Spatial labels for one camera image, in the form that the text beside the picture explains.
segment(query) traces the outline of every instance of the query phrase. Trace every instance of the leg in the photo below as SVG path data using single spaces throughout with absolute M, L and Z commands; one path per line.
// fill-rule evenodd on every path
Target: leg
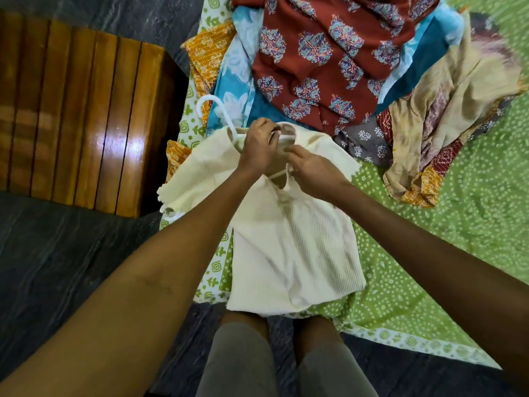
M 301 396 L 378 396 L 330 320 L 294 320 L 294 352 Z
M 279 395 L 265 318 L 253 313 L 226 311 L 213 338 L 196 395 Z

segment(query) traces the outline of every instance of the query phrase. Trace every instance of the floor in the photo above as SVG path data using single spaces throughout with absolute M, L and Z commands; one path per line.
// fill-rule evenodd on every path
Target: floor
M 179 46 L 196 32 L 202 1 L 0 0 L 0 7 L 161 45 L 188 73 Z M 156 233 L 160 214 L 125 219 L 0 193 L 0 218 L 1 380 Z M 151 392 L 195 394 L 221 314 L 220 306 L 191 307 Z M 269 322 L 281 395 L 297 395 L 292 322 L 279 317 Z M 495 369 L 348 335 L 344 340 L 380 396 L 516 395 Z

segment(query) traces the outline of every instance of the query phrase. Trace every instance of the wooden stool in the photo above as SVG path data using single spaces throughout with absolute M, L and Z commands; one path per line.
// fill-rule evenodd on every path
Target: wooden stool
M 186 80 L 159 46 L 0 12 L 0 191 L 155 210 Z

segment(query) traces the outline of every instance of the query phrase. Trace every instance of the green patterned cloth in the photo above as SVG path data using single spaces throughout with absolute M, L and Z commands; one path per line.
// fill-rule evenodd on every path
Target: green patterned cloth
M 529 12 L 525 0 L 450 0 L 453 5 L 491 14 L 525 60 L 529 54 Z M 228 0 L 205 0 L 201 30 L 231 16 Z M 178 141 L 195 147 L 205 130 L 195 112 L 196 90 L 189 81 Z M 382 171 L 364 163 L 353 182 L 384 206 L 432 234 L 529 283 L 529 95 L 516 99 L 491 133 L 459 153 L 441 188 L 439 204 L 424 209 L 392 200 Z M 163 215 L 160 227 L 175 220 Z M 488 366 L 497 364 L 355 223 L 368 285 L 360 293 L 311 307 L 300 317 L 323 314 L 347 333 L 428 354 Z M 232 230 L 228 228 L 197 290 L 196 302 L 225 302 L 230 295 Z

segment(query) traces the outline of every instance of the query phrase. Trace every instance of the gray pants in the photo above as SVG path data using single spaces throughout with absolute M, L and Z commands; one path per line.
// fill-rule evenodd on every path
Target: gray pants
M 308 353 L 298 368 L 303 397 L 377 397 L 349 348 L 330 344 Z M 279 395 L 270 346 L 245 323 L 227 323 L 215 337 L 197 396 Z

